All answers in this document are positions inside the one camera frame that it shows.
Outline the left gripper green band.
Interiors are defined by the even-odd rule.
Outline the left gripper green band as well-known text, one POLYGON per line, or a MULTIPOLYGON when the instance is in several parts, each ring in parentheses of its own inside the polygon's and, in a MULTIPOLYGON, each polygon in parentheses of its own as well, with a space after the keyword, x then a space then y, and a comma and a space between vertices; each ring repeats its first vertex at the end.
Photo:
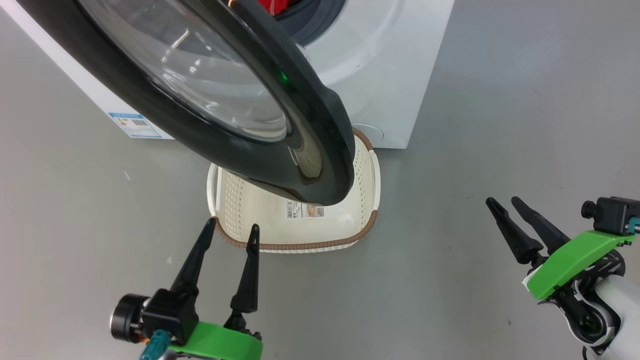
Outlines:
MULTIPOLYGON (((206 221, 198 239, 170 287, 170 292, 198 296, 198 280, 206 251, 211 246, 217 219, 206 221)), ((169 349, 179 356, 200 360, 261 360, 264 344, 260 333, 247 328, 243 313, 258 310, 260 228, 251 227, 246 244, 246 262, 236 294, 232 297, 230 317, 224 325, 199 321, 185 345, 172 344, 169 349)))

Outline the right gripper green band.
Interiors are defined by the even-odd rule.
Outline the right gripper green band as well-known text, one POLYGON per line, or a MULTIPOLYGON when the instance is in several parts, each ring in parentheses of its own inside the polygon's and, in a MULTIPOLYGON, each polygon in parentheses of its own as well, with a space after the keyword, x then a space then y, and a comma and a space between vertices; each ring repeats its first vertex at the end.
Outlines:
MULTIPOLYGON (((633 243, 637 235, 614 235, 601 231, 585 231, 571 239, 539 212, 526 205, 518 196, 510 199, 519 216, 530 225, 546 246, 549 258, 522 280, 522 285, 538 301, 548 299, 556 287, 569 283, 574 276, 585 271, 618 245, 633 243)), ((515 260, 522 265, 534 263, 542 244, 527 235, 509 212, 493 197, 486 199, 486 206, 509 246, 515 260)))

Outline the black round glass washer door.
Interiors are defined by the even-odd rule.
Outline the black round glass washer door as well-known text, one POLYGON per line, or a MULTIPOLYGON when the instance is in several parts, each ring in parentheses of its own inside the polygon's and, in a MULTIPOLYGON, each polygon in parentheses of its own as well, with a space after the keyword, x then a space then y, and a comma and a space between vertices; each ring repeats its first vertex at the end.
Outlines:
POLYGON ((354 184, 340 96, 257 0, 14 0, 124 103, 213 164, 331 206, 354 184))

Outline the red and white garment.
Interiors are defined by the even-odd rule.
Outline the red and white garment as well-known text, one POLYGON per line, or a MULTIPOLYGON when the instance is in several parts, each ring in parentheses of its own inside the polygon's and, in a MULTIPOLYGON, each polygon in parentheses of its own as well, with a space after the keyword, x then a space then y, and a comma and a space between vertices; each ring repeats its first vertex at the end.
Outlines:
POLYGON ((268 14, 275 17, 292 9, 301 0, 257 0, 268 14))

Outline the cream perforated laundry basket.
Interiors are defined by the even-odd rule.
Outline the cream perforated laundry basket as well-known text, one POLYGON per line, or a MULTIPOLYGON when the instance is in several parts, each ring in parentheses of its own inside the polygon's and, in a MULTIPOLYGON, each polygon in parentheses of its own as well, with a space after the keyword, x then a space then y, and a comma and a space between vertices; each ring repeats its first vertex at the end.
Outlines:
POLYGON ((216 219, 215 231, 229 244, 244 248, 252 226, 258 224, 260 250, 265 253, 320 253, 354 246, 377 220, 382 178, 371 142, 358 129, 353 132, 354 184, 342 202, 323 206, 324 218, 286 219, 287 198, 211 164, 206 178, 206 200, 210 214, 216 219))

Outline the basket product label sticker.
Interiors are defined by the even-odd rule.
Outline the basket product label sticker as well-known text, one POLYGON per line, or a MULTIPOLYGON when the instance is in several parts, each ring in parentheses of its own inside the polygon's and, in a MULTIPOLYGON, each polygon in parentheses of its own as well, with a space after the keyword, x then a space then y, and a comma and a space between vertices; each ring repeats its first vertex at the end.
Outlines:
POLYGON ((295 202, 290 199, 285 200, 286 219, 315 219, 325 217, 325 208, 308 203, 295 202))

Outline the white front-load washing machine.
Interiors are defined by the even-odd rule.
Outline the white front-load washing machine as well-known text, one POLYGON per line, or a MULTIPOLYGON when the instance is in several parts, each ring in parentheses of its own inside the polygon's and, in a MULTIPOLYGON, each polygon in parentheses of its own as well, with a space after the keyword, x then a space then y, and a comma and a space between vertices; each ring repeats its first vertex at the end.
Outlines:
POLYGON ((383 132, 375 148, 409 145, 454 2, 346 0, 325 33, 297 43, 350 123, 383 132))

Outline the grey rubber door gasket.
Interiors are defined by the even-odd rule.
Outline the grey rubber door gasket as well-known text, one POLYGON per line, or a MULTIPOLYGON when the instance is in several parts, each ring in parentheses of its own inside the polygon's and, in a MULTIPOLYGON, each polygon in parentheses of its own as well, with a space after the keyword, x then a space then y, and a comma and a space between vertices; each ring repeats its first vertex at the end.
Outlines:
POLYGON ((292 0, 274 18, 296 43, 313 43, 336 21, 346 0, 292 0))

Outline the blue energy label sticker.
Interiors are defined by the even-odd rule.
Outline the blue energy label sticker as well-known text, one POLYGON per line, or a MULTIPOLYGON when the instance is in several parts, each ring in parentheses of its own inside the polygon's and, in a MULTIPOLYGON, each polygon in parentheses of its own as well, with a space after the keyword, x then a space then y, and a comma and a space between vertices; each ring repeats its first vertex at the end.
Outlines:
POLYGON ((108 115, 131 138, 162 139, 163 137, 141 114, 108 112, 108 115))

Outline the round white filter cover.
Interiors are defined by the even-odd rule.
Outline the round white filter cover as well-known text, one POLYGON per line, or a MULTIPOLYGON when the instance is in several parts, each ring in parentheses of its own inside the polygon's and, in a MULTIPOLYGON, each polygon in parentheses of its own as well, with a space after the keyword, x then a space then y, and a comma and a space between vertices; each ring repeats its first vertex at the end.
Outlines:
POLYGON ((352 127, 359 130, 359 132, 361 132, 375 147, 377 147, 382 139, 384 139, 384 133, 382 132, 382 130, 378 129, 375 126, 362 123, 354 123, 352 127))

